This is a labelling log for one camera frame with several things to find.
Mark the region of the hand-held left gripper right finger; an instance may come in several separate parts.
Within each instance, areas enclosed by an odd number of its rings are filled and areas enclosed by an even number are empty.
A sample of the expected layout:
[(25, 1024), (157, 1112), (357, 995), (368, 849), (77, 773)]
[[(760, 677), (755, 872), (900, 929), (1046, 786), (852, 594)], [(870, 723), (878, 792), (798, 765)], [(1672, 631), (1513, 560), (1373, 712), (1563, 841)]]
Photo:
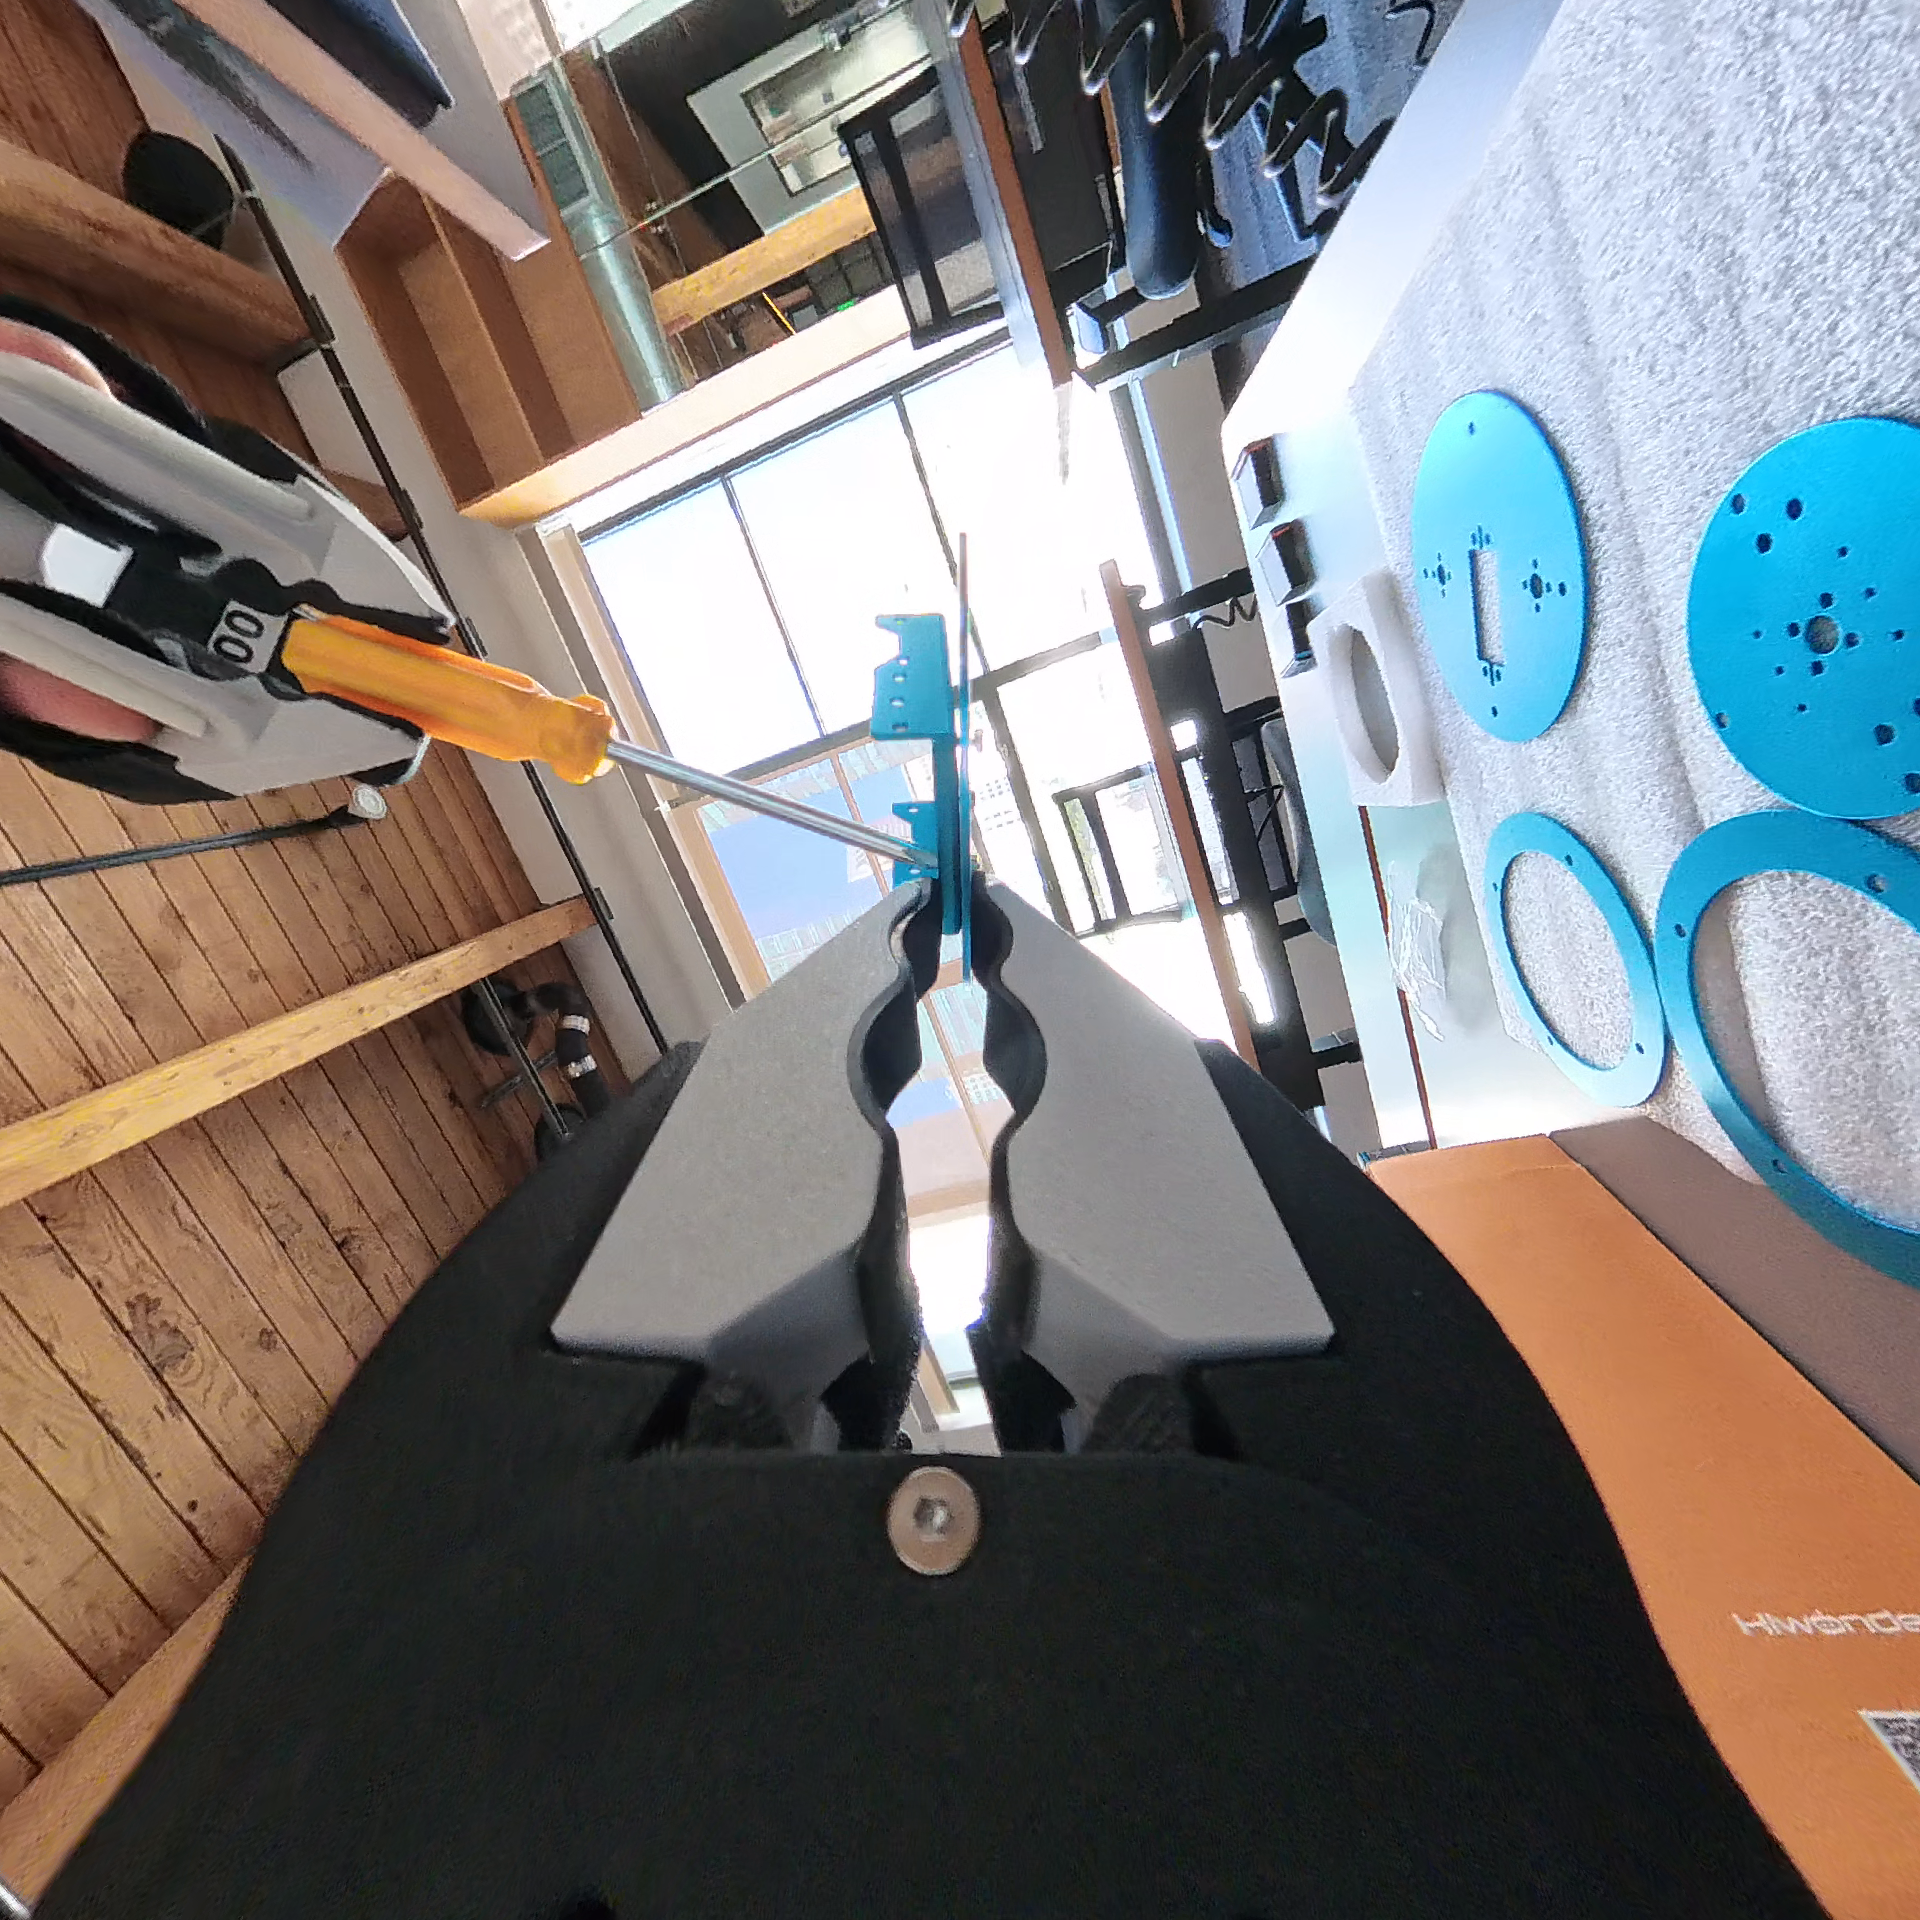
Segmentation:
[(972, 894), (993, 1146), (968, 1331), (1001, 1450), (1073, 1450), (1126, 1379), (1323, 1353), (1332, 1321), (1198, 1040), (1008, 886)]

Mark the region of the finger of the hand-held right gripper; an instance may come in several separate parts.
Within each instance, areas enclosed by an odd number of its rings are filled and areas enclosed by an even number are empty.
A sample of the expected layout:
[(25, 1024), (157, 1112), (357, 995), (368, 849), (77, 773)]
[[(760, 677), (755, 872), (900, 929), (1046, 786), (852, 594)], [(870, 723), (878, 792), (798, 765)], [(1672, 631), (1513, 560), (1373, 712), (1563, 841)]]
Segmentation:
[(280, 585), (321, 585), (349, 617), (449, 633), (453, 615), (413, 565), (332, 485), (297, 467), (258, 474), (172, 425), (24, 357), (2, 365), (2, 418), (54, 455), (54, 477), (150, 526), (262, 565)]
[(133, 656), (59, 615), (4, 609), (4, 653), (64, 674), (161, 721), (154, 746), (179, 773), (212, 786), (208, 799), (245, 799), (332, 777), (390, 786), (409, 782), (426, 736), (394, 717), (318, 694), (180, 642), (196, 663), (173, 672)]

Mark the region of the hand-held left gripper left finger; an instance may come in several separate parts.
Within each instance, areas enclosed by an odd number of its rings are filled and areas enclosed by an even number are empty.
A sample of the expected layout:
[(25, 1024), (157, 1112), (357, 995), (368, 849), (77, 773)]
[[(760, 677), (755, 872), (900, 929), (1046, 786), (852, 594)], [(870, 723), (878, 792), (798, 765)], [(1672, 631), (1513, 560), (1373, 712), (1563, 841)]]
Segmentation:
[(922, 1067), (922, 889), (720, 1026), (554, 1336), (749, 1385), (800, 1447), (893, 1450), (922, 1357), (890, 1110)]

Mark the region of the orange handled screwdriver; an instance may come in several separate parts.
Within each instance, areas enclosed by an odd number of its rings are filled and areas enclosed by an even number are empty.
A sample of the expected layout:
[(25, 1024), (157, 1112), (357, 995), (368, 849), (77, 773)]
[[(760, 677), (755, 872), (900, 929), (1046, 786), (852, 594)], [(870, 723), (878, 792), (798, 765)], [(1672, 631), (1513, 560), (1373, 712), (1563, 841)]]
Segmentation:
[(497, 760), (549, 768), (588, 784), (629, 762), (705, 799), (723, 799), (848, 847), (890, 857), (922, 877), (950, 877), (954, 857), (938, 849), (938, 830), (907, 835), (838, 818), (777, 794), (765, 784), (716, 775), (618, 733), (613, 710), (590, 694), (561, 696), (490, 661), (402, 638), (341, 615), (300, 615), (280, 643), (280, 663), (318, 696), (382, 712), (446, 744)]

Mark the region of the blue metal plate with brackets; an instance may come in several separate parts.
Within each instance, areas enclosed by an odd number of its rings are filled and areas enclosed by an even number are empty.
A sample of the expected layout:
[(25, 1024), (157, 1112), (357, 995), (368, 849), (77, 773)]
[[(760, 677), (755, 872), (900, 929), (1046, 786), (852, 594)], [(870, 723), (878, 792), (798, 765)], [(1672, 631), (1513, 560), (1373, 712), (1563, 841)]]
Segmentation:
[(930, 799), (893, 805), (900, 832), (881, 835), (896, 881), (926, 879), (934, 891), (939, 934), (956, 939), (957, 974), (977, 971), (977, 849), (973, 849), (973, 680), (969, 674), (969, 553), (957, 547), (957, 642), (944, 615), (881, 615), (876, 624), (896, 650), (874, 677), (870, 736), (881, 744), (928, 750)]

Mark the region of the grey desk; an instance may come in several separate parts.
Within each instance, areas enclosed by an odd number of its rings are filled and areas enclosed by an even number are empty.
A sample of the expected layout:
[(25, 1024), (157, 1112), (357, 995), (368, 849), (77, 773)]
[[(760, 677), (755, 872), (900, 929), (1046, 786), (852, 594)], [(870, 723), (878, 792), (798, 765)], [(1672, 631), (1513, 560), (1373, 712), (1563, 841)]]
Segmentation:
[[(1440, 46), (1424, 83), (1413, 93), (1377, 165), (1355, 187), (1344, 217), (1310, 267), (1272, 345), (1230, 410), (1226, 453), (1280, 433), (1286, 456), (1308, 446), (1305, 429), (1325, 418), (1350, 429), (1357, 474), (1372, 490), (1368, 520), (1379, 528), (1379, 557), (1398, 583), (1409, 621), (1426, 656), (1413, 599), (1386, 553), (1386, 530), (1357, 438), (1353, 395), (1357, 375), (1386, 325), (1426, 263), (1442, 225), (1476, 178), (1512, 111), (1526, 70), (1563, 3), (1468, 3)], [(1664, 1080), (1674, 1019), (1668, 989), (1648, 959), (1611, 875), (1562, 823), (1518, 816), (1488, 845), (1532, 847), (1578, 875), (1586, 898), (1608, 910), (1608, 925), (1633, 989), (1627, 1041), (1617, 1067), (1597, 1051), (1540, 1041), (1532, 1024), (1507, 1011), (1505, 931), (1492, 931), (1473, 898), (1480, 934), (1492, 954), (1496, 1009), (1513, 1040), (1550, 1051), (1562, 1074), (1588, 1101), (1624, 1105), (1633, 1122), (1590, 1127), (1576, 1141), (1635, 1144), (1643, 1161), (1662, 1146), (1668, 1169), (1643, 1186), (1656, 1197), (1653, 1227), (1690, 1256), (1793, 1363), (1835, 1401), (1908, 1474), (1916, 1474), (1916, 1275), (1899, 1278), (1873, 1262), (1875, 1243), (1853, 1245), (1805, 1221), (1747, 1166), (1732, 1168), (1707, 1146), (1648, 1115), (1645, 1098)]]

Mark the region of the person's right hand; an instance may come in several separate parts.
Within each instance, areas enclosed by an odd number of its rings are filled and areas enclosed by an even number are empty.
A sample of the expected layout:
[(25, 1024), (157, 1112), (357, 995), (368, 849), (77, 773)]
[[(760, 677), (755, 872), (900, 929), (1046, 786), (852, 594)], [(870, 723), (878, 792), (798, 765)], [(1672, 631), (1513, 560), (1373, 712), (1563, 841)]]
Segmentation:
[[(44, 326), (2, 319), (2, 353), (49, 365), (77, 383), (116, 397), (105, 371), (84, 351)], [(90, 688), (45, 672), (35, 663), (2, 658), (2, 707), (75, 736), (148, 744), (157, 723), (142, 710), (115, 704)]]

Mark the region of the wooden open shelf box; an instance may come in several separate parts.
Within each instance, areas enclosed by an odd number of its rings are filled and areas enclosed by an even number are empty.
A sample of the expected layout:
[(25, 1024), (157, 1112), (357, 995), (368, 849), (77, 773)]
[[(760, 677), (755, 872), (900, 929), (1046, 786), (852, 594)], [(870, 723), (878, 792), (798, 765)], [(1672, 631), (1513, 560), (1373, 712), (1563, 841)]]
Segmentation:
[(619, 473), (641, 402), (562, 245), (505, 258), (388, 175), (339, 258), (462, 514), (520, 530)]

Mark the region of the small clear plastic bag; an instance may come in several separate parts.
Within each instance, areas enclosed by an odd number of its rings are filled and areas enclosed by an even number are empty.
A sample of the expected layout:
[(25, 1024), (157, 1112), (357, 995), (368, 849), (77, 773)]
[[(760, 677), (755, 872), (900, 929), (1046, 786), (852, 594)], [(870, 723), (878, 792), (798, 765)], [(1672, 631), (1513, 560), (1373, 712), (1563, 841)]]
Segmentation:
[(1426, 889), (1424, 864), (1389, 859), (1382, 867), (1388, 963), (1414, 1029), (1435, 1041), (1450, 1035), (1448, 901)]

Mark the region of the black round ceiling lamp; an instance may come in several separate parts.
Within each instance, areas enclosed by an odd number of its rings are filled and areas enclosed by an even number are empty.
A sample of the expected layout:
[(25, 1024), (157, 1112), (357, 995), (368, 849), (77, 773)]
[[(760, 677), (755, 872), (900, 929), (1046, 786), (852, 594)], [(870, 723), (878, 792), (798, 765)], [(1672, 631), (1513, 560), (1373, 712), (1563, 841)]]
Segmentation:
[(122, 187), (134, 209), (216, 253), (225, 251), (238, 197), (226, 171), (194, 142), (139, 130), (123, 155)]

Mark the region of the white foam block with hole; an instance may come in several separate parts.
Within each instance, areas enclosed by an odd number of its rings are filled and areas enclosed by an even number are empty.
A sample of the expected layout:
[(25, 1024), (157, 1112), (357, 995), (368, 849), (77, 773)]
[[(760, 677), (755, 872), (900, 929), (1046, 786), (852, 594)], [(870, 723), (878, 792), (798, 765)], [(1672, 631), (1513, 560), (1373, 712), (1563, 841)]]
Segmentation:
[(1395, 573), (1373, 566), (1310, 624), (1336, 737), (1357, 807), (1445, 798), (1421, 646)]

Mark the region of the open orange cardboard box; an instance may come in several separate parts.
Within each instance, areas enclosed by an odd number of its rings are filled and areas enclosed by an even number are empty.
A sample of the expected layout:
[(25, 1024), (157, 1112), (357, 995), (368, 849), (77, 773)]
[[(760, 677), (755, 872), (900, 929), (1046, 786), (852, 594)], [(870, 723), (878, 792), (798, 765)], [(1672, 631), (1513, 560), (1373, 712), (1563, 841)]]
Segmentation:
[(1916, 1915), (1913, 1475), (1556, 1143), (1372, 1174), (1540, 1379), (1692, 1710), (1822, 1907)]

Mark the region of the blue disc with rectangular slot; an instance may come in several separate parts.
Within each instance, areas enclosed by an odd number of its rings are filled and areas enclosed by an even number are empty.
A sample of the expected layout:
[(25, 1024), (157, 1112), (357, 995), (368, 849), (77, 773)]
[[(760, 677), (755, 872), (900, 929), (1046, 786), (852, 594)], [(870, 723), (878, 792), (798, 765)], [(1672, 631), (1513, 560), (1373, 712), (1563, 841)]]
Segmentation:
[(1586, 656), (1588, 544), (1539, 418), (1473, 391), (1435, 421), (1414, 474), (1410, 557), (1424, 635), (1464, 712), (1526, 743), (1569, 707)]

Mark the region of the blue disc with round holes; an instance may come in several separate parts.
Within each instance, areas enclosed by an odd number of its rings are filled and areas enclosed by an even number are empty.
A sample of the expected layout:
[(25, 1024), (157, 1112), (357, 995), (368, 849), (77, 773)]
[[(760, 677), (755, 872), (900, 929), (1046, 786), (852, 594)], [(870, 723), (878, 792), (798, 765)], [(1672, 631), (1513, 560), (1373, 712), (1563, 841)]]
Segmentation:
[(1916, 422), (1822, 422), (1739, 473), (1696, 547), (1686, 656), (1772, 794), (1857, 823), (1916, 810)]

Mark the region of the silver ceiling air duct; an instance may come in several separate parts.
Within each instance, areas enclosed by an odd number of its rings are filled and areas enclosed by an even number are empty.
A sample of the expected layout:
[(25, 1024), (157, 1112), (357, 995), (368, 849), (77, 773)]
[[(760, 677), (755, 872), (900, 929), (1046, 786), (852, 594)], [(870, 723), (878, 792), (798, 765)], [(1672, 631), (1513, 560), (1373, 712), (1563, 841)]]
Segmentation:
[(602, 150), (588, 127), (562, 58), (517, 83), (512, 106), (538, 175), (584, 264), (636, 402), (652, 410), (689, 389), (681, 359), (661, 325), (633, 230)]

